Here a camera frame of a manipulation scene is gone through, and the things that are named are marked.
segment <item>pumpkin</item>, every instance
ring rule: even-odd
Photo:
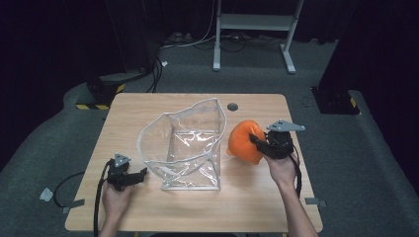
[[[265,133],[256,121],[244,120],[231,131],[228,137],[227,154],[257,165],[263,158],[263,154],[250,141],[249,134],[256,135],[260,140],[266,141]]]

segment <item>table surface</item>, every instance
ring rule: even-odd
[[[163,113],[175,113],[193,104],[218,98],[227,117],[221,140],[220,191],[162,191],[162,181],[148,172],[144,183],[131,194],[121,231],[156,232],[288,232],[281,195],[271,179],[264,159],[259,165],[246,163],[225,152],[229,133],[242,120],[253,119],[265,128],[284,119],[292,121],[286,98],[268,94],[118,94],[109,111],[75,200],[85,204],[72,208],[65,222],[68,230],[91,231],[96,190],[107,161],[116,152],[130,157],[130,173],[145,165],[136,150],[141,131]],[[229,103],[238,110],[227,109]],[[293,143],[299,153],[302,172],[301,202],[315,229],[323,225],[316,205],[305,204],[314,198],[310,180],[295,132]],[[105,219],[101,205],[99,226]]]

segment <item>transparent bag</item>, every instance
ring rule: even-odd
[[[220,147],[225,113],[217,98],[177,113],[163,113],[139,135],[144,164],[162,190],[220,190]]]

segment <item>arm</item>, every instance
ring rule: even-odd
[[[317,236],[314,226],[296,195],[293,184],[295,180],[293,161],[290,158],[275,160],[265,157],[265,159],[268,162],[271,177],[283,197],[290,236]]]
[[[105,207],[106,217],[100,237],[116,236],[121,218],[126,212],[129,203],[129,195],[133,186],[126,187],[122,192],[115,190],[113,185],[105,184],[102,194],[102,202]]]

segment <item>white shelf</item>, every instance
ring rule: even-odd
[[[213,48],[213,71],[221,70],[221,50],[220,39],[222,29],[235,30],[259,30],[288,32],[285,44],[281,45],[281,53],[284,56],[287,70],[290,74],[295,74],[295,67],[290,56],[290,45],[293,40],[293,33],[298,22],[299,12],[301,11],[304,0],[297,0],[295,12],[291,16],[277,15],[252,15],[252,14],[221,14],[221,0],[218,0],[216,10],[216,36]]]
[[[222,29],[289,31],[293,16],[221,14]]]

